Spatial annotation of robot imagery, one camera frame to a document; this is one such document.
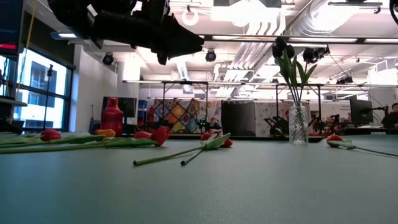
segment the monitor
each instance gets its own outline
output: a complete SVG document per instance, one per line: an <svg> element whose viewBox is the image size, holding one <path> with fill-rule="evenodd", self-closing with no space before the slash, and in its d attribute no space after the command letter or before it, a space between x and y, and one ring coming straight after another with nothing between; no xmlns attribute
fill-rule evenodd
<svg viewBox="0 0 398 224"><path fill-rule="evenodd" d="M18 56L23 8L24 0L0 1L0 55Z"/></svg>
<svg viewBox="0 0 398 224"><path fill-rule="evenodd" d="M373 122L373 106L371 101L349 99L351 107L351 122L369 124Z"/></svg>
<svg viewBox="0 0 398 224"><path fill-rule="evenodd" d="M102 109L104 110L108 105L108 98L104 97ZM124 117L135 118L137 110L137 98L116 97L118 99L118 106L124 113Z"/></svg>

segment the crystal vase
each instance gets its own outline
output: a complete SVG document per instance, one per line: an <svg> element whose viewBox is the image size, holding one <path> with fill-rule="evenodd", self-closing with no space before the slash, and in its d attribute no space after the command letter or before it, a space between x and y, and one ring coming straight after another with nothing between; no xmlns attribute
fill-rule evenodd
<svg viewBox="0 0 398 224"><path fill-rule="evenodd" d="M108 106L101 114L101 129L112 129L116 137L123 133L123 111L119 109L117 98L108 98Z"/></svg>
<svg viewBox="0 0 398 224"><path fill-rule="evenodd" d="M289 142L308 144L308 114L304 106L293 106L289 109Z"/></svg>

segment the person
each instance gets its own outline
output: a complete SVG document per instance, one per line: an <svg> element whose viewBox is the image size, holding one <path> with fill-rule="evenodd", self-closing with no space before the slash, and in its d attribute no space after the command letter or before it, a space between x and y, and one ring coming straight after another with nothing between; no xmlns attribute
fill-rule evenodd
<svg viewBox="0 0 398 224"><path fill-rule="evenodd" d="M392 112L381 123L388 129L398 129L398 103L392 105Z"/></svg>

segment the ceiling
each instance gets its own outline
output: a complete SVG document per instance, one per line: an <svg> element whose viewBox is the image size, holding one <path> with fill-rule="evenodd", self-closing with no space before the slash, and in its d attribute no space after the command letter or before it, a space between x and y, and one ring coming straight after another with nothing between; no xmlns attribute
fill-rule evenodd
<svg viewBox="0 0 398 224"><path fill-rule="evenodd" d="M32 13L32 4L35 0L25 0L26 1L26 11ZM250 11L240 10L240 2L234 4L236 6L236 13L229 18L238 19L247 15L258 15L260 17L269 16L269 11L262 12L260 9L256 11L251 9ZM294 1L295 7L281 10L280 15L283 15L284 22L290 24L291 20L295 19L295 16L300 13L300 10L307 5L308 0L297 0ZM391 15L387 9L387 2L382 1L383 6L381 7L381 12L374 14L375 8L367 9L357 9L353 12L352 16L349 17L347 21L344 21L337 29L329 33L329 36L336 37L398 37L397 25L392 20ZM186 29L196 33L196 34L247 34L249 25L238 27L234 25L231 21L214 21L211 15L220 16L220 11L215 11L215 7L212 7L213 0L198 0L189 1L191 8L199 11L198 22L194 26L188 26L183 21L183 12L185 9L184 0L178 1L178 4L172 4L172 12L175 13L179 23ZM38 0L37 10L35 16L59 32L69 32L68 29L56 20L55 16L50 11L47 0ZM328 14L326 18L330 21L335 20L339 17L336 14ZM187 19L192 19L192 16L188 13ZM159 65L157 62L157 57L155 54L151 53L149 49L138 47L136 50L131 49L128 45L106 42L108 46L118 46L118 49L123 48L123 50L118 50L122 53L118 55L122 58L127 52L134 52L140 56L143 61L141 68L141 75L144 78L156 77L164 79L170 78L172 71L176 71L176 63L169 61L167 65ZM192 80L202 80L203 77L207 77L206 72L213 72L216 64L231 64L234 60L236 54L239 52L239 48L242 43L239 42L205 42L202 52L194 54L191 58L187 59L186 66L188 72L195 72L196 76L202 77L191 77ZM355 78L366 78L368 68L375 66L376 63L383 61L385 58L398 57L398 45L329 45L331 55L336 60L335 61L326 56L320 63L313 74L311 82L324 82L330 76L341 73L342 70L352 69L354 71L353 75ZM217 55L215 62L206 62L205 55L208 49L214 49ZM86 50L92 51L99 54L99 57L103 52L97 49L92 44L89 47L86 46ZM259 67L261 67L265 62L259 60L256 62Z"/></svg>

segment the red sign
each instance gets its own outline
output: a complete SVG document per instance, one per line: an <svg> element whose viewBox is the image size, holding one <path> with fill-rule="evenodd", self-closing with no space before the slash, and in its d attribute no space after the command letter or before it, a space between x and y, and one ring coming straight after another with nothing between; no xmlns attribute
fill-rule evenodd
<svg viewBox="0 0 398 224"><path fill-rule="evenodd" d="M0 49L17 49L17 46L14 44L0 44Z"/></svg>

